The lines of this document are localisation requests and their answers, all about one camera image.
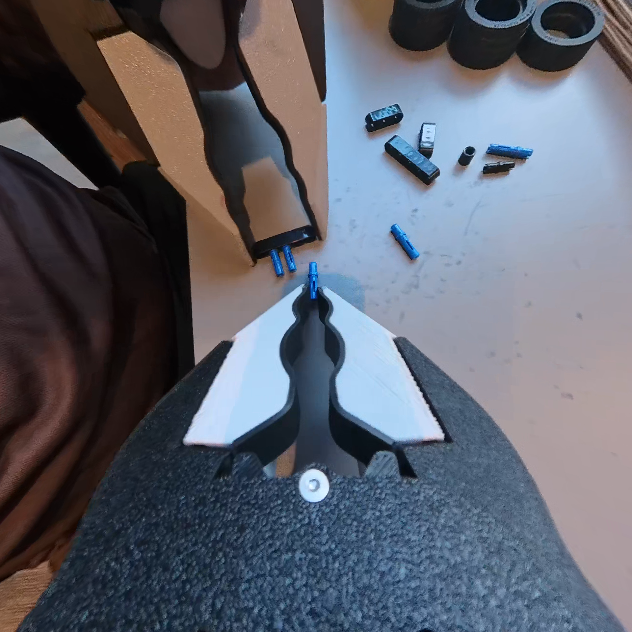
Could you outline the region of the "long black toy beam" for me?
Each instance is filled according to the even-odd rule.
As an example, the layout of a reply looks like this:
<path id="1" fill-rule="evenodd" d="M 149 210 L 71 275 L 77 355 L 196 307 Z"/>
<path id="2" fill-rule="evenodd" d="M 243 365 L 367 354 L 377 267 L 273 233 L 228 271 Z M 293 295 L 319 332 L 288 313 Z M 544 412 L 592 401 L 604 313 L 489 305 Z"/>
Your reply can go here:
<path id="1" fill-rule="evenodd" d="M 268 257 L 273 250 L 281 250 L 284 246 L 296 248 L 316 241 L 316 239 L 315 228 L 312 225 L 305 225 L 256 241 L 252 254 L 256 260 L 259 260 Z"/>
<path id="2" fill-rule="evenodd" d="M 439 168 L 399 135 L 384 144 L 385 152 L 425 185 L 431 185 L 440 175 Z"/>

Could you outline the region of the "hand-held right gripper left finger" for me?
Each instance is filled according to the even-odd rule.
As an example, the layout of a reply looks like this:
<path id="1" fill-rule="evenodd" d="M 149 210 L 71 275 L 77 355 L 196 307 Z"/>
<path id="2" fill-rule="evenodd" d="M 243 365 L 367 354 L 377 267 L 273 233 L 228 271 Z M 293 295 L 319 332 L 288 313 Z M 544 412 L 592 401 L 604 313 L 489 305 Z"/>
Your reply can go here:
<path id="1" fill-rule="evenodd" d="M 308 304 L 308 288 L 299 286 L 235 334 L 185 446 L 253 453 L 267 466 L 294 443 L 300 423 L 294 365 Z"/>

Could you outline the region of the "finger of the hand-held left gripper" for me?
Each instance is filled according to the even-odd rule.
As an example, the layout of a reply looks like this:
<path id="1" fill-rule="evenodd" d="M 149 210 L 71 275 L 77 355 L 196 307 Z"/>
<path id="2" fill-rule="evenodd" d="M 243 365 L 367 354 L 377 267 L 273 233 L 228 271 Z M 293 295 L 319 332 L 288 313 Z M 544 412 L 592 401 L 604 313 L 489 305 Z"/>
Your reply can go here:
<path id="1" fill-rule="evenodd" d="M 203 125 L 178 63 L 133 32 L 97 41 L 159 170 L 193 210 L 204 213 L 220 242 L 253 267 L 252 258 L 209 167 Z"/>
<path id="2" fill-rule="evenodd" d="M 327 107 L 292 1 L 245 1 L 236 50 L 255 103 L 280 138 L 318 240 L 328 234 Z"/>

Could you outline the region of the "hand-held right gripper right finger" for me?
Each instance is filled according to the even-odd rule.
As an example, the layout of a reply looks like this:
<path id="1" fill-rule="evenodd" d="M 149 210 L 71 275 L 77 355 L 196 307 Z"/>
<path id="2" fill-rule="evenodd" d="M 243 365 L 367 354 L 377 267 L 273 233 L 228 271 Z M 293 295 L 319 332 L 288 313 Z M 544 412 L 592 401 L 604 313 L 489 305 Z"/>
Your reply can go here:
<path id="1" fill-rule="evenodd" d="M 445 433 L 396 343 L 396 336 L 329 288 L 319 288 L 329 381 L 329 430 L 336 445 L 369 466 L 380 452 L 409 467 L 406 448 Z"/>

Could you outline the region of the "black rubber toy tire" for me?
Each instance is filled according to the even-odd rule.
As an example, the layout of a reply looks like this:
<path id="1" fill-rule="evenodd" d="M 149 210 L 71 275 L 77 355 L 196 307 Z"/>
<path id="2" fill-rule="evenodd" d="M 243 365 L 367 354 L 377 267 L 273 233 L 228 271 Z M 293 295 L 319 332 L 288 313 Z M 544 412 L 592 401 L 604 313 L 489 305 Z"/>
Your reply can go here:
<path id="1" fill-rule="evenodd" d="M 604 12 L 590 1 L 544 1 L 516 52 L 533 69 L 566 70 L 585 57 L 604 25 Z"/>

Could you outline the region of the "white desk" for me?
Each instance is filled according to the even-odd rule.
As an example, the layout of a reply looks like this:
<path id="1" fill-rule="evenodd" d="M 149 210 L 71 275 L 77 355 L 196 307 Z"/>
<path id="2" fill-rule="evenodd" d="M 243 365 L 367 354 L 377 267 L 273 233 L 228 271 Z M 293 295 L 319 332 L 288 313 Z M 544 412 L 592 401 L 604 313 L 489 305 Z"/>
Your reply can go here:
<path id="1" fill-rule="evenodd" d="M 583 573 L 628 620 L 631 84 L 599 44 L 562 74 L 516 58 L 469 71 L 445 48 L 400 49 L 390 14 L 385 1 L 326 2 L 329 232 L 297 263 L 350 279 L 371 318 L 490 413 Z M 391 104 L 402 121 L 367 132 L 366 115 Z M 437 124 L 431 185 L 384 150 L 394 135 L 418 150 L 424 121 Z M 482 174 L 497 161 L 516 167 Z"/>

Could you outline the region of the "person's brown sweater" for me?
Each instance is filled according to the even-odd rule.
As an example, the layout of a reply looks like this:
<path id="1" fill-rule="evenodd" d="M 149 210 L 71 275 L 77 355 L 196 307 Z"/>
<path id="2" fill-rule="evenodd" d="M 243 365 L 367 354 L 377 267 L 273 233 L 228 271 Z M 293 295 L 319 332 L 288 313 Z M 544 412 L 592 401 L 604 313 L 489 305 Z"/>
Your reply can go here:
<path id="1" fill-rule="evenodd" d="M 194 366 L 186 203 L 145 162 L 79 188 L 1 147 L 1 580 L 61 560 Z"/>

